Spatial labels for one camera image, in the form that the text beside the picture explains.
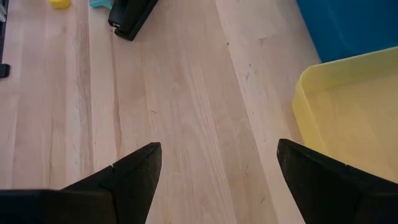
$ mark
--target blue container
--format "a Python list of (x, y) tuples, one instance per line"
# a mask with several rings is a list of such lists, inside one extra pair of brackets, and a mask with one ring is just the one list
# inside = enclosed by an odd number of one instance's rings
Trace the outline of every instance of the blue container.
[(398, 0), (297, 3), (322, 62), (398, 46)]

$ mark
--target teal plastic piece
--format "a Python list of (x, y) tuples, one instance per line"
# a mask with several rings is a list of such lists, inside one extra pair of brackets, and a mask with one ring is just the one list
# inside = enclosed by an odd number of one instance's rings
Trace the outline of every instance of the teal plastic piece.
[(112, 9), (112, 2), (111, 0), (89, 0), (88, 4), (92, 8), (96, 7), (107, 7), (108, 9)]

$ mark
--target black stapler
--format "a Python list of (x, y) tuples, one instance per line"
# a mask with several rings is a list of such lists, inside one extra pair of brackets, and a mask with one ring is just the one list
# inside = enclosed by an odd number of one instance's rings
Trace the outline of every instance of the black stapler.
[(126, 40), (134, 40), (157, 0), (115, 0), (108, 22), (114, 33)]

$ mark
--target light wood surface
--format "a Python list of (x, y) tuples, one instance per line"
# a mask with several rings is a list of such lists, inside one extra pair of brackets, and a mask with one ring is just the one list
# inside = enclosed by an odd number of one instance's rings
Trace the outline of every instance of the light wood surface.
[(60, 189), (151, 141), (147, 223), (303, 223), (276, 159), (318, 62), (294, 0), (160, 0), (134, 42), (106, 9), (9, 6), (0, 188)]

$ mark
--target yellow tray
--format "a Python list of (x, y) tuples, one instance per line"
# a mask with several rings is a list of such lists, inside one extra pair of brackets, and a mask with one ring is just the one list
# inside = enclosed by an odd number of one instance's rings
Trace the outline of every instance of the yellow tray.
[(307, 147), (398, 183), (398, 47), (308, 68), (293, 111)]

